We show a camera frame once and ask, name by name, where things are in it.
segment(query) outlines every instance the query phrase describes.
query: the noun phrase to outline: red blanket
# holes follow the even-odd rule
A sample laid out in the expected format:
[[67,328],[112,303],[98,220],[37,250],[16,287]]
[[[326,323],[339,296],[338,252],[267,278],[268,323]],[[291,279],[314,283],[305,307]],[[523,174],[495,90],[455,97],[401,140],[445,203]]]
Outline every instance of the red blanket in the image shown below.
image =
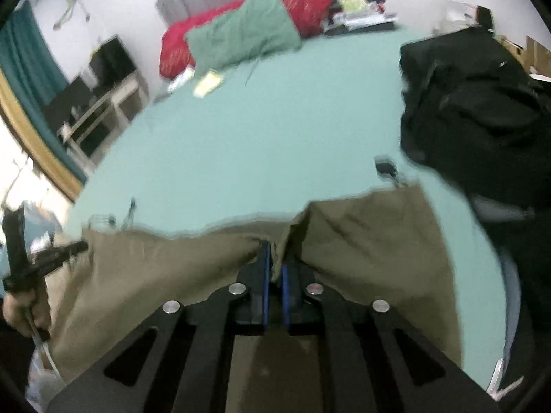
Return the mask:
[[[188,65],[195,66],[194,58],[184,38],[186,32],[210,23],[214,17],[238,9],[245,0],[235,0],[221,8],[213,9],[173,24],[163,36],[159,73],[167,79],[174,79]],[[332,0],[282,0],[289,16],[302,38],[321,33],[321,21],[328,16]]]

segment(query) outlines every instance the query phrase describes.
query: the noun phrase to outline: teal curtain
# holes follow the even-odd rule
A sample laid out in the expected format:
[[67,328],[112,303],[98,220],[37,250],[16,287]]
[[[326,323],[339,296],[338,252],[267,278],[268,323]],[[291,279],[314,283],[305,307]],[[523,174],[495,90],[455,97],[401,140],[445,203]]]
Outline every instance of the teal curtain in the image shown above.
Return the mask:
[[0,67],[13,93],[44,143],[82,183],[86,175],[50,130],[41,107],[48,105],[68,82],[44,41],[26,1],[0,31]]

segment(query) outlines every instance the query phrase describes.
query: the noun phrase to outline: black speaker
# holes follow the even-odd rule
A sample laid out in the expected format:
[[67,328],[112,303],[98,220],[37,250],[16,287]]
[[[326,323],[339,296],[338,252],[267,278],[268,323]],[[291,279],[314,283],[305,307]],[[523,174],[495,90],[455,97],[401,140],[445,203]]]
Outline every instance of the black speaker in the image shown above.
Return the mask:
[[92,60],[90,60],[90,68],[97,77],[98,87],[105,90],[112,89],[136,71],[134,62],[118,37],[104,43],[93,54]]

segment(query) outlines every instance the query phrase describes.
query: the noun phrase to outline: mint green bed sheet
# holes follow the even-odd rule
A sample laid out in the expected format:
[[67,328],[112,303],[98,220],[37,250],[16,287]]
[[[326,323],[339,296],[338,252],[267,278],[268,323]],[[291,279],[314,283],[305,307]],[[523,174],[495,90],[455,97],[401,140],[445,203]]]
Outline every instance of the mint green bed sheet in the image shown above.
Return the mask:
[[464,371],[486,389],[505,341],[500,265],[465,198],[399,149],[399,48],[406,29],[316,38],[301,51],[243,63],[204,99],[186,86],[125,131],[74,205],[67,232],[95,214],[162,234],[234,219],[293,216],[309,200],[384,187],[374,157],[419,180],[454,264]]

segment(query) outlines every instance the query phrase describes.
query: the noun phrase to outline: silver screw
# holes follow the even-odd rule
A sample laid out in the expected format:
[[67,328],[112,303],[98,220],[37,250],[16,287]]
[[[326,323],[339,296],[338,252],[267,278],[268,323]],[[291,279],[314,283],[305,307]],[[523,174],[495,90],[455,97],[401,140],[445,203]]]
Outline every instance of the silver screw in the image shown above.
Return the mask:
[[241,295],[247,290],[247,286],[243,283],[233,283],[228,290],[233,295]]
[[385,313],[390,310],[390,305],[384,299],[376,299],[371,306],[376,312]]
[[323,286],[318,283],[308,284],[308,286],[306,287],[306,291],[310,295],[321,295],[323,294]]
[[163,310],[167,314],[178,312],[180,310],[180,303],[178,303],[177,301],[167,301],[163,304]]

